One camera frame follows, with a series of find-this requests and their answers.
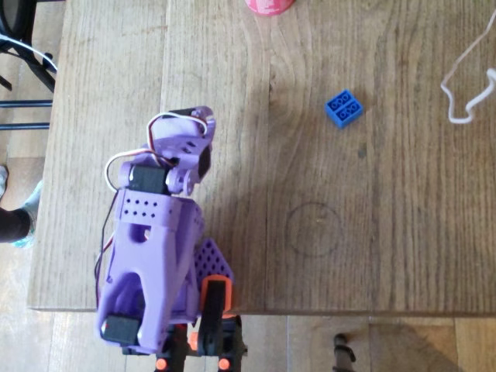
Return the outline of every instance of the purple robot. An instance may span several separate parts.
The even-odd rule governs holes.
[[[156,370],[177,372],[191,356],[216,356],[219,370],[238,371],[246,347],[239,316],[230,309],[234,276],[212,239],[198,245],[204,220],[190,198],[210,168],[215,120],[208,107],[159,114],[148,126],[148,144],[115,155],[134,155],[119,171],[115,232],[95,331],[124,354],[157,355]],[[201,316],[197,342],[188,323]]]

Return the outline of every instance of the person's leg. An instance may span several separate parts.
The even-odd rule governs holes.
[[[0,208],[0,243],[14,243],[26,238],[31,227],[31,218],[24,209],[6,211]]]
[[[5,191],[7,177],[6,168],[0,166],[0,198]],[[33,239],[42,187],[43,181],[40,181],[21,208],[15,211],[6,211],[0,208],[0,243],[25,246]]]
[[[0,165],[0,199],[5,193],[5,186],[7,185],[8,176],[9,173],[7,171],[7,168],[5,168],[3,165]]]

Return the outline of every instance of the orange part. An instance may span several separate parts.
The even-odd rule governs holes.
[[[167,361],[164,358],[159,358],[157,359],[157,362],[155,362],[155,367],[158,370],[165,370],[167,368]]]
[[[231,363],[226,358],[219,359],[219,369],[220,370],[228,370],[230,366],[231,366]]]
[[[198,332],[191,332],[188,340],[191,350],[198,351]]]
[[[223,281],[226,283],[226,303],[224,304],[224,311],[228,312],[231,309],[231,301],[233,298],[233,281],[231,281],[228,277],[224,275],[208,275],[203,278],[201,282],[201,301],[200,301],[200,309],[203,310],[205,306],[205,298],[207,297],[207,287],[209,281]]]

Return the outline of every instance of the floor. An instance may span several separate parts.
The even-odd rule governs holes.
[[[57,55],[64,3],[40,3],[33,44]],[[0,56],[0,74],[15,86],[0,99],[50,98],[17,59]],[[47,109],[1,110],[2,122],[48,120]],[[0,164],[10,170],[0,206],[16,208],[43,174],[47,131],[0,132]],[[3,371],[152,371],[151,357],[124,357],[92,332],[92,313],[35,312],[26,308],[32,247],[0,244],[0,358]],[[243,370],[326,371],[332,338],[350,336],[355,370],[496,370],[496,319],[392,319],[368,317],[243,316],[249,347]],[[187,371],[214,371],[212,359],[187,359]]]

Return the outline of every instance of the cable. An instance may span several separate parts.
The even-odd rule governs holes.
[[[496,18],[496,9],[494,10],[489,23],[487,24],[487,27],[485,31],[479,35],[478,38],[475,39],[475,41],[463,52],[461,56],[456,59],[455,63],[453,64],[453,67],[451,70],[448,72],[448,74],[444,77],[443,82],[441,83],[441,89],[446,93],[449,99],[449,108],[448,108],[448,119],[451,121],[453,124],[468,124],[474,119],[474,114],[472,113],[472,109],[481,103],[484,99],[488,97],[494,90],[494,85],[496,84],[496,70],[494,68],[490,68],[487,70],[487,79],[489,80],[489,85],[475,98],[472,98],[467,105],[465,106],[465,111],[467,112],[468,116],[466,118],[455,118],[454,117],[454,102],[455,98],[451,90],[448,89],[446,84],[448,83],[448,80],[455,74],[456,69],[458,68],[458,65],[460,62],[468,55],[468,53],[471,52],[471,50],[489,33],[491,30],[491,27],[493,26],[494,19]]]
[[[175,167],[176,164],[173,163],[170,159],[167,159],[166,157],[163,157],[159,153],[156,153],[155,151],[151,149],[137,149],[137,150],[130,150],[130,151],[124,151],[122,153],[117,153],[110,159],[108,159],[107,164],[105,165],[105,170],[104,170],[104,177],[105,177],[105,182],[107,183],[108,188],[110,188],[112,191],[117,192],[117,188],[112,184],[109,178],[109,168],[110,164],[112,164],[115,160],[119,159],[120,157],[131,157],[134,155],[140,155],[141,153],[151,153],[153,154],[157,159],[161,159],[166,163],[167,165],[171,167]]]
[[[207,127],[207,123],[204,120],[197,118],[195,116],[179,115],[179,114],[176,114],[175,112],[161,112],[159,114],[156,114],[152,119],[150,119],[148,124],[146,124],[146,137],[147,137],[147,141],[148,141],[148,147],[153,151],[155,150],[155,146],[153,145],[152,126],[158,119],[160,119],[166,115],[173,116],[174,118],[179,118],[179,119],[193,120],[194,122],[197,122],[201,126],[203,126],[203,136],[207,135],[208,127]],[[153,156],[153,158],[154,158],[155,162],[158,165],[160,165],[158,162],[158,159],[155,156]]]
[[[32,46],[30,46],[26,43],[23,43],[22,41],[18,41],[16,39],[13,39],[12,37],[8,37],[6,35],[3,35],[1,33],[0,33],[0,40],[9,41],[10,43],[24,47],[27,50],[31,50],[33,53],[38,54],[40,57],[42,57],[44,60],[46,60],[46,62],[51,64],[52,67],[55,69],[55,71],[57,71],[57,65],[50,58],[48,58],[45,54],[41,53],[39,50],[34,49]]]
[[[100,254],[98,255],[98,259],[95,264],[95,296],[96,296],[96,308],[98,308],[99,305],[99,299],[100,299],[100,294],[99,294],[99,282],[100,282],[100,270],[102,268],[102,259],[103,259],[103,253],[111,246],[113,242],[113,236],[112,234],[110,236],[110,239],[108,240],[107,244],[105,244],[105,247],[103,246],[103,239],[105,236],[105,227],[107,225],[107,222],[109,221],[110,217],[110,212],[112,211],[112,208],[114,208],[114,203],[115,200],[117,199],[117,193],[114,194],[114,198],[112,199],[112,203],[110,204],[110,208],[108,209],[109,211],[107,212],[107,216],[105,217],[105,221],[103,222],[102,226],[102,240],[100,243]]]

